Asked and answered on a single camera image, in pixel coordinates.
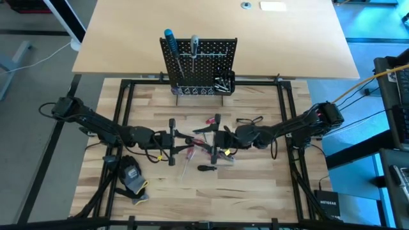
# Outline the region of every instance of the gray floor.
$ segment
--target gray floor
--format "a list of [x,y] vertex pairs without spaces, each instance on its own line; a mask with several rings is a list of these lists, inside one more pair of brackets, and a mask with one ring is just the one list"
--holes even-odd
[[[83,23],[88,25],[96,1],[70,2]],[[400,24],[400,15],[393,8],[368,10],[361,6],[343,5],[336,8],[336,12],[346,37],[408,38],[407,28]],[[385,20],[365,19],[377,12],[388,17]],[[368,22],[367,28],[362,27],[363,20]],[[20,15],[5,4],[0,4],[0,29],[62,30],[62,27],[52,15]],[[25,65],[47,57],[69,42],[67,37],[0,35],[0,52],[12,56],[23,40],[30,40],[34,47],[25,58]],[[396,55],[406,47],[350,44],[361,78],[372,75],[373,58]],[[55,102],[66,93],[73,77],[71,68],[76,55],[76,52],[66,48],[47,62],[19,71],[6,100],[0,102],[0,224],[15,221],[54,124],[53,120],[41,117],[37,108],[42,103]],[[104,77],[84,75],[76,95],[95,108]],[[310,80],[309,89],[313,101],[322,102],[334,99],[352,84],[353,81]],[[345,110],[345,124],[381,108],[380,98],[365,98]],[[87,142],[87,138],[77,128],[74,124],[65,125],[30,221],[67,217]],[[358,128],[324,139],[324,150],[328,155],[335,153],[386,128],[385,116],[380,114]],[[367,182],[374,176],[374,167],[370,158],[331,171],[334,190],[355,196],[379,197],[378,191]]]

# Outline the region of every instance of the wooden workbench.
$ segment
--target wooden workbench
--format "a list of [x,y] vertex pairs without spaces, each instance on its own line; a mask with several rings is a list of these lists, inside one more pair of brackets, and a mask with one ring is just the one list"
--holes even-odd
[[[100,95],[97,112],[112,119],[121,79],[106,79]],[[300,114],[311,106],[307,84],[293,81],[293,95]],[[220,127],[237,126],[236,118],[264,116],[258,125],[274,125],[281,122],[281,113],[275,86],[237,86],[232,96],[176,96],[170,93],[169,85],[137,85],[134,91],[129,125],[142,125],[153,130],[169,130],[170,118],[175,118],[177,129],[191,134],[196,128],[205,127],[205,121],[215,113],[222,115]],[[182,140],[176,145],[183,145]],[[89,144],[98,142],[90,138]],[[183,177],[186,151],[176,156],[176,165],[167,162],[152,164],[145,156],[133,155],[141,165],[143,176],[150,182],[147,194],[150,199],[134,206],[130,199],[116,194],[112,219],[127,220],[135,215],[136,220],[148,221],[223,221],[223,222],[297,222],[293,187],[289,175],[289,163],[283,137],[278,138],[278,157],[273,160],[270,148],[238,150],[234,166],[220,166],[216,171],[199,172],[199,164],[210,160],[198,151],[188,164]],[[71,214],[79,212],[98,187],[102,157],[106,147],[98,145],[85,152],[81,174]],[[316,148],[307,148],[305,154],[311,186],[318,188],[318,180],[328,175],[325,157]],[[218,164],[229,164],[219,160]],[[330,190],[328,179],[323,188]],[[305,216],[305,195],[301,192]],[[106,197],[101,213],[105,213]]]
[[166,73],[159,38],[238,38],[237,75],[358,79],[331,0],[98,0],[75,61],[77,73]]

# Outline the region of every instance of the black pegboard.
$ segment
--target black pegboard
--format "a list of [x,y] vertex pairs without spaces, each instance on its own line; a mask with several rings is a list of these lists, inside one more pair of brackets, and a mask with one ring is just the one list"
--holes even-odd
[[185,78],[182,77],[179,65],[169,50],[166,39],[160,39],[160,46],[166,64],[169,82],[175,87],[213,87],[213,76],[216,71],[230,71],[236,53],[237,38],[235,39],[199,39],[197,57],[190,57],[190,39],[176,39],[180,53],[180,65]]

